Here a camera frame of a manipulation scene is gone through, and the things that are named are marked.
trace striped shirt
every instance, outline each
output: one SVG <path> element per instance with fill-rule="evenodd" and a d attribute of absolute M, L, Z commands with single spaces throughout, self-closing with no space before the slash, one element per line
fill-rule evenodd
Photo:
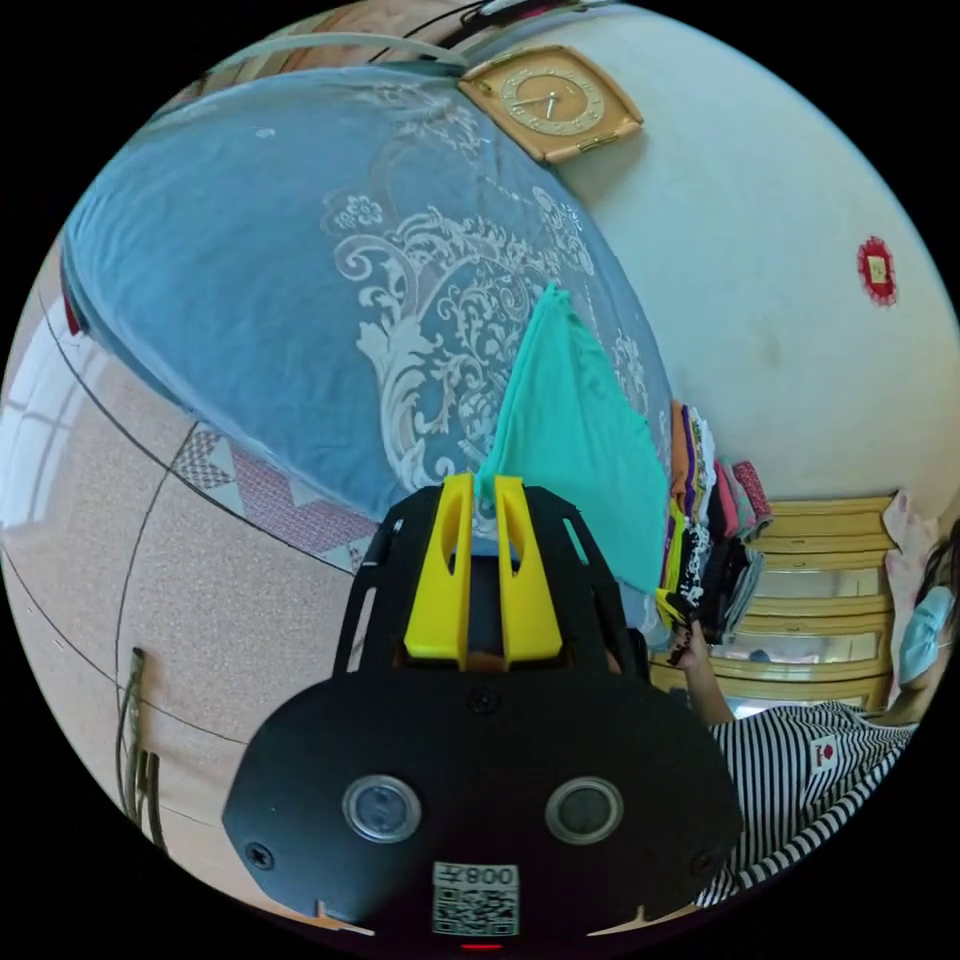
<path fill-rule="evenodd" d="M 916 729 L 878 726 L 870 716 L 830 702 L 771 707 L 710 728 L 736 784 L 744 829 L 697 906 L 793 866 L 863 806 Z"/>

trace face mask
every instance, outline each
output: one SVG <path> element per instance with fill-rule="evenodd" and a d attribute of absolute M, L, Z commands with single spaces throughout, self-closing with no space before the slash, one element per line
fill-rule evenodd
<path fill-rule="evenodd" d="M 946 587 L 934 587 L 913 611 L 900 646 L 901 686 L 929 670 L 938 651 L 949 645 L 939 640 L 953 604 L 953 594 Z"/>

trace green towel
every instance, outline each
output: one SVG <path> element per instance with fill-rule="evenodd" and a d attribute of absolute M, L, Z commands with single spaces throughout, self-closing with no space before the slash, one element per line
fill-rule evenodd
<path fill-rule="evenodd" d="M 646 418 L 627 402 L 603 347 L 551 285 L 537 302 L 507 384 L 493 450 L 476 477 L 493 503 L 497 475 L 573 503 L 613 575 L 654 593 L 667 477 Z"/>

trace blue bedsheet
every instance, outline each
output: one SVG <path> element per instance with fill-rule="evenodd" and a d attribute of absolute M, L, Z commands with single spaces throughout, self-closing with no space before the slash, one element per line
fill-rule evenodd
<path fill-rule="evenodd" d="M 483 461 L 555 283 L 669 469 L 670 390 L 620 264 L 449 68 L 284 74 L 158 116 L 71 214 L 63 271 L 146 382 L 374 520 Z"/>

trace black hair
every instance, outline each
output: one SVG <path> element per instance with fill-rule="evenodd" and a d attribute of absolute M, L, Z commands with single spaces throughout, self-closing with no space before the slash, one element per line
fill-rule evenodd
<path fill-rule="evenodd" d="M 953 627 L 954 639 L 960 634 L 960 518 L 953 521 L 950 532 L 930 551 L 917 591 L 917 605 L 938 585 L 953 594 L 953 610 L 947 621 Z"/>

